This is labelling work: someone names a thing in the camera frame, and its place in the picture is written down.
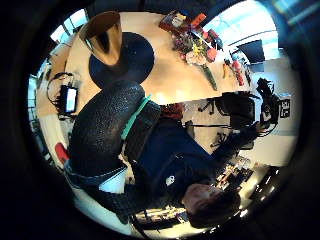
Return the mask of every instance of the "tabletop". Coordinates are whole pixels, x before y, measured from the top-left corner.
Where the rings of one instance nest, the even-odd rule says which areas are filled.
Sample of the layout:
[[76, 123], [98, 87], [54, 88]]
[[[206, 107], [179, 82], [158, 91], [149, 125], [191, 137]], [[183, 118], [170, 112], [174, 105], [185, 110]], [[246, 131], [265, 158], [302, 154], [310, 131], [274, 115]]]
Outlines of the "tabletop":
[[[218, 86], [211, 87], [203, 70], [199, 66], [189, 65], [173, 51], [173, 40], [169, 32], [159, 28], [159, 22], [164, 15], [149, 12], [121, 12], [122, 32], [133, 32], [143, 36], [151, 44], [154, 51], [154, 66], [148, 77], [141, 83], [145, 94], [151, 94], [151, 100], [157, 104], [169, 104], [191, 100], [206, 99], [221, 96], [223, 92], [250, 91], [247, 81], [243, 86], [229, 69], [223, 78], [223, 63], [229, 52], [219, 50], [213, 63], [207, 64]], [[89, 58], [91, 52], [75, 35], [67, 58], [65, 71], [74, 74], [79, 81], [79, 96], [77, 114], [83, 106], [101, 89], [92, 81], [89, 73]], [[46, 109], [38, 116], [49, 114], [43, 102], [38, 102], [38, 108]]]

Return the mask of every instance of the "desk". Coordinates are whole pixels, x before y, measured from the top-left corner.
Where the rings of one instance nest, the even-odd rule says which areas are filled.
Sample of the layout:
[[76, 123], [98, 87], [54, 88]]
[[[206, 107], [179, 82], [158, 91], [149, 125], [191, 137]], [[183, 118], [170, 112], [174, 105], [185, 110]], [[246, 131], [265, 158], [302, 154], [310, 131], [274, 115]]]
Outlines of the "desk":
[[[56, 114], [57, 111], [55, 107], [49, 102], [47, 98], [47, 86], [49, 80], [53, 78], [53, 76], [59, 72], [65, 71], [65, 66], [68, 61], [68, 56], [71, 50], [71, 46], [73, 44], [75, 35], [69, 37], [68, 41], [65, 43], [58, 44], [51, 52], [49, 57], [50, 65], [48, 65], [48, 72], [50, 71], [49, 76], [46, 77], [47, 74], [44, 74], [40, 87], [37, 89], [36, 93], [36, 110], [38, 118]], [[60, 90], [60, 81], [53, 81], [50, 85], [48, 94], [53, 99], [55, 94]]]
[[[217, 83], [215, 91], [203, 70], [190, 66], [172, 50], [171, 34], [158, 27], [164, 15], [148, 12], [121, 12], [123, 32], [133, 32], [146, 38], [153, 47], [155, 62], [149, 76], [141, 83], [146, 95], [158, 104], [169, 104], [221, 96], [223, 92], [250, 91], [248, 83], [239, 86], [236, 77], [229, 71], [223, 79], [223, 63], [228, 51], [219, 51], [214, 63], [208, 64]], [[78, 111], [101, 89], [89, 74], [91, 52], [76, 35], [69, 52], [65, 71], [75, 74], [81, 82]]]

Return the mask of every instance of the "box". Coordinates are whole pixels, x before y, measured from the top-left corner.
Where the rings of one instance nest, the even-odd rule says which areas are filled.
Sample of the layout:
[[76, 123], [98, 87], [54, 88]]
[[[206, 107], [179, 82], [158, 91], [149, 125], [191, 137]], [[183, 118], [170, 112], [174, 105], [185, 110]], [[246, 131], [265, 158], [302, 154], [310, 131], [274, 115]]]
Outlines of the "box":
[[188, 16], [181, 21], [179, 25], [178, 14], [181, 14], [179, 11], [171, 11], [167, 14], [159, 23], [159, 27], [165, 31], [172, 32], [175, 35], [180, 35], [190, 30], [191, 19]]

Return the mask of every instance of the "monitor screen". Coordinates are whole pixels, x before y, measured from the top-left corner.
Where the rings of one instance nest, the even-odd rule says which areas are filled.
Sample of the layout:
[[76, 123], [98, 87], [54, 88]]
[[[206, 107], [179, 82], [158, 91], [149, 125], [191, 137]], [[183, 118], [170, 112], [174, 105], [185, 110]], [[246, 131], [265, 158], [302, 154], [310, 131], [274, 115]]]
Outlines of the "monitor screen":
[[76, 100], [77, 100], [77, 89], [68, 88], [67, 91], [67, 102], [66, 102], [66, 112], [75, 112], [76, 109]]
[[262, 40], [256, 40], [237, 46], [248, 58], [251, 64], [265, 61]]

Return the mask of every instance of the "cable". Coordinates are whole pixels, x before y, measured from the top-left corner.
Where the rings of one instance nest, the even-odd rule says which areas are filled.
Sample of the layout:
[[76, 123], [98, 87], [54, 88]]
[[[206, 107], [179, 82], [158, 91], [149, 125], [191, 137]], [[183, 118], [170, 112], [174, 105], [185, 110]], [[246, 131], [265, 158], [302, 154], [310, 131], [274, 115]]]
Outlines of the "cable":
[[258, 137], [265, 137], [265, 136], [269, 135], [276, 128], [277, 125], [278, 124], [275, 124], [272, 129], [264, 132], [265, 134], [263, 134], [263, 135], [258, 135]]
[[233, 127], [230, 127], [229, 125], [202, 125], [202, 124], [188, 124], [188, 125], [183, 125], [184, 127], [186, 126], [193, 126], [193, 127], [221, 127], [221, 128], [228, 128], [228, 129], [234, 129]]
[[76, 117], [75, 117], [75, 116], [72, 116], [72, 115], [67, 116], [67, 115], [63, 115], [63, 114], [58, 113], [58, 119], [59, 119], [60, 121], [64, 121], [64, 120], [67, 120], [67, 119], [70, 119], [71, 121], [74, 121], [75, 118], [76, 118]]
[[57, 73], [53, 76], [52, 79], [50, 79], [50, 81], [48, 82], [48, 85], [47, 85], [47, 91], [46, 91], [46, 95], [47, 95], [47, 98], [48, 100], [52, 103], [53, 106], [56, 107], [56, 101], [53, 101], [50, 97], [49, 97], [49, 87], [50, 87], [50, 84], [54, 81], [54, 80], [64, 80], [66, 79], [67, 77], [73, 77], [73, 74], [72, 73], [68, 73], [68, 72], [60, 72], [60, 73]]
[[61, 43], [61, 44], [66, 45], [66, 46], [68, 46], [68, 47], [71, 47], [69, 44], [66, 44], [66, 43]]

